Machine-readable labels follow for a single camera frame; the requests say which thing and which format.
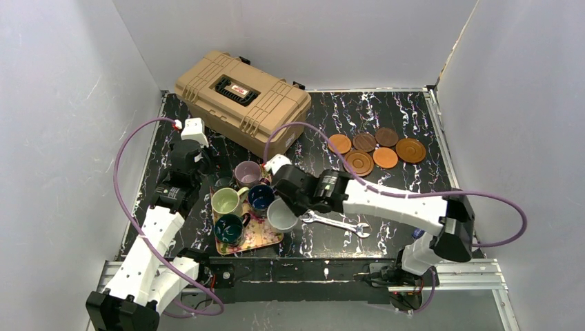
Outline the ringed orange wooden coaster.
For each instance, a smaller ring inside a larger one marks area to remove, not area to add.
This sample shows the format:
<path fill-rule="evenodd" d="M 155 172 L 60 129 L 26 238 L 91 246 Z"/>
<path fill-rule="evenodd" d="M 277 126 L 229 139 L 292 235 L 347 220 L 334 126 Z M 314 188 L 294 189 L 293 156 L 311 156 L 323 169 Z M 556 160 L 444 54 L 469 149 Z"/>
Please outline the ringed orange wooden coaster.
<path fill-rule="evenodd" d="M 400 139 L 395 146 L 395 152 L 406 163 L 419 163 L 426 158 L 424 144 L 413 138 Z"/>

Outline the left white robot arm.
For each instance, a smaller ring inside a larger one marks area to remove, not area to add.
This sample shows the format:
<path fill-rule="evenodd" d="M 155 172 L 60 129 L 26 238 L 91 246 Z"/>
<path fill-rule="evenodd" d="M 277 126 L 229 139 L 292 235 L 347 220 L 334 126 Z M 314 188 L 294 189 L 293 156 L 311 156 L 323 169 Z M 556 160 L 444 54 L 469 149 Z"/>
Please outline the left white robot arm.
<path fill-rule="evenodd" d="M 170 269 L 159 272 L 157 255 L 165 254 L 199 198 L 201 173 L 210 169 L 201 144 L 170 145 L 170 167 L 160 176 L 136 239 L 121 267 L 101 292 L 86 301 L 96 330 L 157 330 L 162 312 L 187 281 Z"/>

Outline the white mug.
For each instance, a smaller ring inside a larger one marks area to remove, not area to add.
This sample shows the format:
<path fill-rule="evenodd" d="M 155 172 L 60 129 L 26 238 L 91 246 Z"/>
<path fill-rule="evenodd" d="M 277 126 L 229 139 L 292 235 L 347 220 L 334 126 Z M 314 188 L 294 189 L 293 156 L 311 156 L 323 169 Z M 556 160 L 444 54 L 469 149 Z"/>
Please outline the white mug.
<path fill-rule="evenodd" d="M 270 228 L 276 233 L 293 231 L 299 221 L 282 199 L 276 199 L 269 205 L 266 217 Z"/>

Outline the light orange wooden coaster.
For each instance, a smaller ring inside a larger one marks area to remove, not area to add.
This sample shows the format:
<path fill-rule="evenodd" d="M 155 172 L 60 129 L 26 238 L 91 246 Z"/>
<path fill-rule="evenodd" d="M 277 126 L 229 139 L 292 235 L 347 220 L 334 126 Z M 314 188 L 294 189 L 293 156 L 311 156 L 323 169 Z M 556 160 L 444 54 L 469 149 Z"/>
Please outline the light orange wooden coaster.
<path fill-rule="evenodd" d="M 352 149 L 352 141 L 344 134 L 333 134 L 329 136 L 328 149 L 336 149 L 340 154 L 346 154 Z"/>

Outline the navy blue mug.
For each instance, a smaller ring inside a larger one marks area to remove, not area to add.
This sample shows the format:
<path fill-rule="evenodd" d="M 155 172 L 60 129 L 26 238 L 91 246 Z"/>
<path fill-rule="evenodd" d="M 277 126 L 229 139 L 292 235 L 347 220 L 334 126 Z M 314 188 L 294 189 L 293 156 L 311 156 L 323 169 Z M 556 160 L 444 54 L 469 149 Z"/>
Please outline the navy blue mug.
<path fill-rule="evenodd" d="M 269 185 L 256 185 L 248 191 L 248 204 L 256 217 L 264 218 L 274 200 L 275 193 Z"/>

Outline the ringed brown wooden coaster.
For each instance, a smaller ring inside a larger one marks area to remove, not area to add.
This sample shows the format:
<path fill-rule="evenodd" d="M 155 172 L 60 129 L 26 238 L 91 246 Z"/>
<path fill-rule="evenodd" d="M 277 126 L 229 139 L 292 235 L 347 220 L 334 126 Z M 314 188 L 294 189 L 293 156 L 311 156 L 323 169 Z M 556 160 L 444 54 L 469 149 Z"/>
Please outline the ringed brown wooden coaster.
<path fill-rule="evenodd" d="M 344 166 L 346 171 L 348 172 L 351 169 L 359 177 L 368 176 L 373 171 L 375 165 L 373 158 L 362 150 L 351 150 L 345 154 L 344 160 L 348 164 L 348 167 Z"/>

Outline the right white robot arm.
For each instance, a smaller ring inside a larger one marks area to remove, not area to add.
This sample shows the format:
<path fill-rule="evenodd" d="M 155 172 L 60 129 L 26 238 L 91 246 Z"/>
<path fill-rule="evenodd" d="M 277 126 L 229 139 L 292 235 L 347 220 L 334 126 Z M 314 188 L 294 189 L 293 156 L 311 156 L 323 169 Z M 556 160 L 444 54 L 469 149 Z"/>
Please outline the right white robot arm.
<path fill-rule="evenodd" d="M 473 210 L 464 197 L 406 198 L 405 192 L 358 181 L 347 172 L 325 170 L 318 177 L 291 165 L 266 166 L 277 194 L 297 216 L 366 214 L 424 231 L 402 249 L 397 267 L 423 275 L 440 261 L 468 262 L 473 248 Z"/>

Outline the dark walnut wooden coaster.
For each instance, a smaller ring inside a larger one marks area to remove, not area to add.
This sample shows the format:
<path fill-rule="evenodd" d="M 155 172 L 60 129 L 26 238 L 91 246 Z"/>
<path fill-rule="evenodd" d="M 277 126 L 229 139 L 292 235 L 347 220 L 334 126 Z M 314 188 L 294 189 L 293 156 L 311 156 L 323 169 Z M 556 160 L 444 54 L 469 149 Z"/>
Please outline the dark walnut wooden coaster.
<path fill-rule="evenodd" d="M 391 128 L 379 128 L 375 133 L 375 140 L 382 147 L 392 148 L 399 141 L 399 135 Z"/>

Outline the dark brown wooden coaster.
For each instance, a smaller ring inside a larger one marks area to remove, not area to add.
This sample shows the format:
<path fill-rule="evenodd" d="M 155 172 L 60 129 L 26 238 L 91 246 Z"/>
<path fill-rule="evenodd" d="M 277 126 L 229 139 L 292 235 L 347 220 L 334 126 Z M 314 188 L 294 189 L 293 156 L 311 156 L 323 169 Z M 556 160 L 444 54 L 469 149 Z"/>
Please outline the dark brown wooden coaster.
<path fill-rule="evenodd" d="M 356 150 L 361 150 L 370 153 L 377 147 L 375 137 L 367 132 L 356 134 L 352 139 L 353 147 Z"/>

